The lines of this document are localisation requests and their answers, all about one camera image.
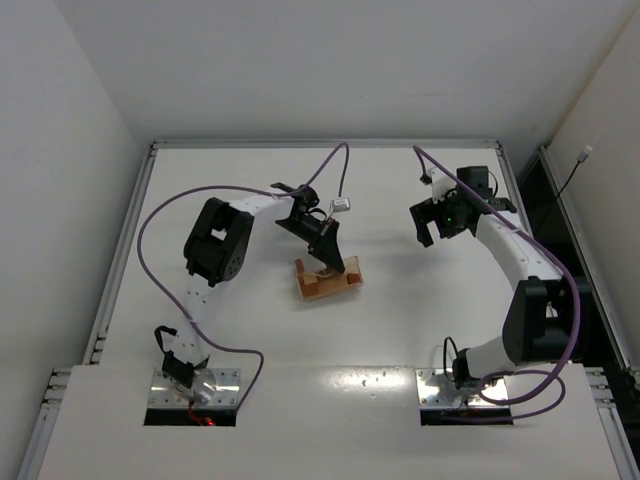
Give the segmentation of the clear plastic block box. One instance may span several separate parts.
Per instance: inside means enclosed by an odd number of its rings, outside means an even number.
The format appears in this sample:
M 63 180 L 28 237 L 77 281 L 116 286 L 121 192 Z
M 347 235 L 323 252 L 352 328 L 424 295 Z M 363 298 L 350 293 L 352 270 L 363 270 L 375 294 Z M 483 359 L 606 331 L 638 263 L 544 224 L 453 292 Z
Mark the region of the clear plastic block box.
M 329 269 L 310 271 L 302 259 L 295 260 L 296 283 L 303 300 L 314 301 L 361 287 L 364 284 L 359 257 L 343 260 L 345 271 L 337 273 Z

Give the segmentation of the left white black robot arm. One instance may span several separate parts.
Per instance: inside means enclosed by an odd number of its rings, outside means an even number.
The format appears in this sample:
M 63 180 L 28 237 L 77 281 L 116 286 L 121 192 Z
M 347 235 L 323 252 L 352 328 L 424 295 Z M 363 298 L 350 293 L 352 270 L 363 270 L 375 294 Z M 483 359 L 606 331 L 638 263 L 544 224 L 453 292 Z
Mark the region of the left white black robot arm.
M 344 276 L 346 267 L 341 257 L 337 232 L 339 222 L 324 214 L 320 220 L 313 216 L 319 197 L 309 184 L 303 184 L 294 189 L 283 183 L 274 183 L 269 190 L 258 190 L 240 186 L 207 186 L 198 187 L 179 193 L 157 207 L 143 222 L 137 240 L 138 259 L 145 273 L 152 282 L 178 307 L 186 317 L 195 335 L 213 349 L 236 354 L 251 354 L 259 358 L 257 371 L 251 380 L 248 393 L 259 378 L 264 366 L 264 354 L 255 349 L 240 349 L 224 347 L 208 338 L 198 325 L 196 310 L 192 313 L 152 274 L 146 266 L 142 254 L 142 238 L 146 227 L 160 210 L 170 203 L 187 195 L 206 190 L 236 190 L 253 193 L 242 200 L 225 202 L 213 197 L 207 200 L 196 219 L 196 222 L 186 240 L 183 255 L 190 277 L 199 277 L 206 282 L 206 291 L 201 298 L 207 300 L 207 295 L 220 293 L 224 284 L 233 280 L 243 266 L 249 246 L 251 233 L 263 224 L 274 223 L 286 231 L 294 234 L 308 245 L 308 253 L 325 265 L 328 278 Z M 169 350 L 163 350 L 162 372 L 177 382 L 183 388 L 193 389 L 197 373 L 204 370 L 208 364 L 208 356 L 189 357 L 180 354 L 173 348 L 173 344 L 180 344 L 178 339 L 172 343 Z

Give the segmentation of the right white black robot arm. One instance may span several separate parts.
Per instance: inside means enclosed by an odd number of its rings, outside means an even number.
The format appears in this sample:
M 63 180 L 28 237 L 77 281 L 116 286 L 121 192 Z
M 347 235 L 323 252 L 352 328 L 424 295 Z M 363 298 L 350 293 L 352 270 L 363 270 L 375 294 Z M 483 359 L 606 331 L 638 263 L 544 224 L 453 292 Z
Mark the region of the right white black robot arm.
M 515 205 L 489 185 L 485 166 L 463 167 L 455 178 L 437 168 L 420 180 L 430 198 L 410 209 L 417 240 L 429 247 L 434 224 L 443 239 L 469 232 L 493 256 L 513 290 L 498 337 L 457 352 L 452 364 L 456 387 L 471 387 L 490 374 L 559 363 L 580 355 L 581 308 L 588 286 L 571 279 L 533 244 Z

